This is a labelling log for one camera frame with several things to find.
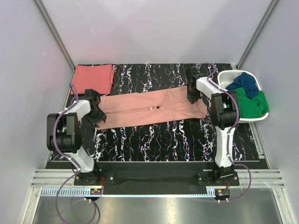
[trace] white laundry basket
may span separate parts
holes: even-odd
[[[240,76],[243,72],[246,72],[248,75],[251,75],[254,77],[254,79],[256,80],[256,86],[258,88],[258,90],[261,90],[261,87],[256,79],[256,77],[248,72],[248,71],[241,71],[241,70],[226,70],[226,71],[222,71],[218,74],[218,85],[225,89],[229,84],[233,83],[234,79],[238,76]],[[252,123],[258,120],[264,120],[269,113],[266,113],[264,116],[262,116],[261,118],[240,118],[239,123]]]

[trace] white wall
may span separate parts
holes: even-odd
[[[75,63],[233,63],[270,0],[43,0]]]
[[[255,74],[270,105],[259,122],[273,168],[281,171],[299,220],[299,1],[280,1],[242,70]]]
[[[71,70],[32,0],[1,2],[0,21],[0,223],[19,224]]]

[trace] navy blue towel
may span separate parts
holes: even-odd
[[[259,90],[256,86],[256,80],[251,75],[248,75],[246,72],[243,72],[240,76],[234,79],[232,84],[229,84],[226,89],[227,90],[236,90],[238,88],[243,87],[246,96],[249,99],[252,99],[257,96]]]

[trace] pink cloth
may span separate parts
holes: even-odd
[[[202,100],[191,104],[187,87],[101,97],[100,109],[106,122],[97,129],[149,125],[188,118],[204,118],[206,105]]]
[[[72,83],[78,94],[84,94],[86,89],[94,89],[99,94],[110,94],[113,77],[114,69],[110,64],[101,66],[77,65]]]

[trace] garment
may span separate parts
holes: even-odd
[[[241,118],[260,118],[269,112],[268,102],[263,91],[252,99],[246,96],[244,88],[235,90],[238,95],[239,112]]]
[[[77,65],[72,83],[78,94],[84,94],[86,89],[94,89],[99,94],[110,94],[113,77],[114,69],[110,64],[101,66]]]
[[[191,104],[187,87],[101,97],[100,109],[107,115],[99,128],[130,127],[167,121],[204,118],[206,105],[202,100]]]
[[[256,97],[259,90],[256,86],[256,80],[253,76],[248,75],[246,72],[243,72],[240,76],[234,79],[234,82],[226,87],[227,90],[236,90],[240,87],[243,87],[246,96],[249,99]]]

